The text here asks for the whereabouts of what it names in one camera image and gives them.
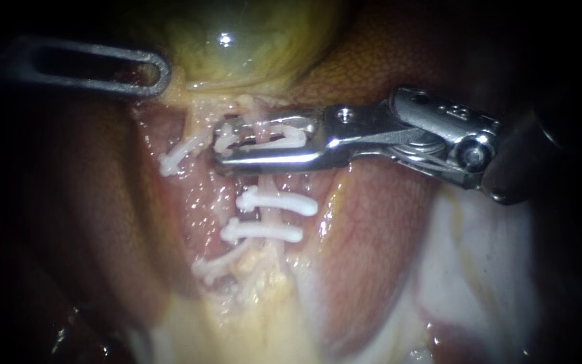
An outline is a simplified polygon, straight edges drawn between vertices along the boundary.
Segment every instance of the metal instrument jaw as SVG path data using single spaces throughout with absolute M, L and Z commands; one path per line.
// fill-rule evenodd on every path
M 253 148 L 255 130 L 265 127 L 270 140 L 282 137 L 280 126 L 290 126 L 306 134 L 306 143 L 295 148 Z M 263 123 L 249 124 L 241 118 L 217 124 L 215 137 L 227 128 L 238 136 L 237 143 L 214 156 L 216 170 L 226 176 L 303 173 L 347 166 L 359 156 L 378 154 L 421 138 L 426 132 L 398 122 L 386 102 L 375 106 L 279 111 Z
M 118 80 L 124 67 L 143 67 L 153 77 L 147 84 Z M 0 54 L 0 79 L 114 96 L 150 98 L 170 82 L 170 66 L 161 55 L 41 36 L 20 36 Z
M 271 140 L 283 138 L 276 125 L 302 130 L 307 141 L 294 148 L 252 148 L 255 130 Z M 494 157 L 499 122 L 478 111 L 411 86 L 395 88 L 376 105 L 281 111 L 268 121 L 241 118 L 217 124 L 237 141 L 216 152 L 216 170 L 227 176 L 303 173 L 347 166 L 355 158 L 381 156 L 421 173 L 479 189 L 482 172 Z

